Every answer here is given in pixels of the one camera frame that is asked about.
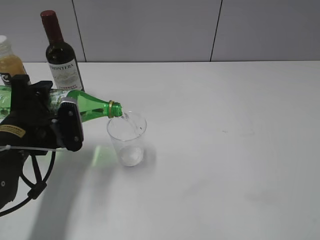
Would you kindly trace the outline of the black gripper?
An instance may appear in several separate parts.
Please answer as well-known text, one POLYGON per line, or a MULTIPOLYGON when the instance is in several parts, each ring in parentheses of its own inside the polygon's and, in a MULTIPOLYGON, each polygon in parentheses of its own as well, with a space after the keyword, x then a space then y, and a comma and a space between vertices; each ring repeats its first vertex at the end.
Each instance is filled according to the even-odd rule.
POLYGON ((10 109, 0 122, 1 150, 38 150, 62 147, 57 114, 51 107, 52 81, 31 84, 27 74, 10 80, 10 109))

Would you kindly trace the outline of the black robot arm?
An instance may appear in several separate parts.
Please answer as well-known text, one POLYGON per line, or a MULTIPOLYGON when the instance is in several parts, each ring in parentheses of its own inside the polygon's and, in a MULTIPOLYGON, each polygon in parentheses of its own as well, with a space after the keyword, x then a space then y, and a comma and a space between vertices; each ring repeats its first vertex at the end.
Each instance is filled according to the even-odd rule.
POLYGON ((0 144, 11 146, 0 153, 0 206, 12 202, 18 191, 23 166, 34 151, 29 148, 57 148, 49 110, 53 82, 31 84, 27 74, 10 80, 9 114, 0 122, 0 144))

